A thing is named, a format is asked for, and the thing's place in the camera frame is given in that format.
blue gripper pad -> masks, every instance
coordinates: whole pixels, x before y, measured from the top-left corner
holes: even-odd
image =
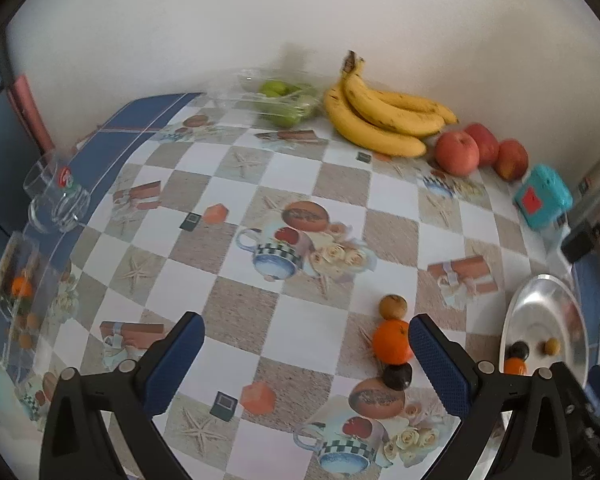
[[[174,334],[175,338],[170,337],[174,331],[177,331]],[[167,410],[204,341],[205,323],[202,316],[187,312],[165,339],[154,343],[154,345],[168,344],[168,348],[163,350],[161,359],[144,380],[142,407],[148,416],[158,415]]]
[[[409,323],[409,345],[447,413],[465,418],[471,408],[471,386],[418,316]]]

metal tray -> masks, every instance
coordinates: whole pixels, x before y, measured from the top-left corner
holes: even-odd
[[[547,356],[542,352],[544,341],[550,337],[560,341],[558,355]],[[500,371],[503,370],[506,349],[519,340],[529,345],[526,360],[528,375],[536,368],[548,368],[554,362],[564,361],[584,388],[589,371],[587,330],[577,300],[558,278],[540,274],[524,283],[514,294],[500,339]]]

white wall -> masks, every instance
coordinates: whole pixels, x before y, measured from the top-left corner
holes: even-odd
[[[279,64],[432,96],[573,183],[600,155],[600,23],[581,0],[29,0],[9,28],[60,146],[129,100]]]

glass cup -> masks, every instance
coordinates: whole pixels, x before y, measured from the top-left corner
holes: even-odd
[[[29,221],[41,233],[69,232],[80,224],[90,193],[78,184],[66,161],[57,152],[41,156],[22,185],[31,197]]]

banana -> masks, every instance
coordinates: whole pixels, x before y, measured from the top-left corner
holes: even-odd
[[[358,146],[395,156],[421,156],[427,151],[421,140],[381,130],[358,117],[347,103],[341,82],[324,93],[324,108],[340,134]]]
[[[363,66],[364,60],[356,60],[355,53],[350,52],[343,67],[346,75],[342,89],[347,101],[368,122],[379,128],[416,137],[435,134],[445,125],[445,120],[437,114],[402,110],[382,101],[362,81],[360,71]]]
[[[403,110],[411,110],[412,112],[424,112],[429,114],[438,114],[446,124],[456,124],[458,118],[445,105],[437,103],[426,97],[417,95],[399,94],[398,92],[386,92],[383,90],[372,90],[371,93],[384,101],[388,105],[402,108]]]

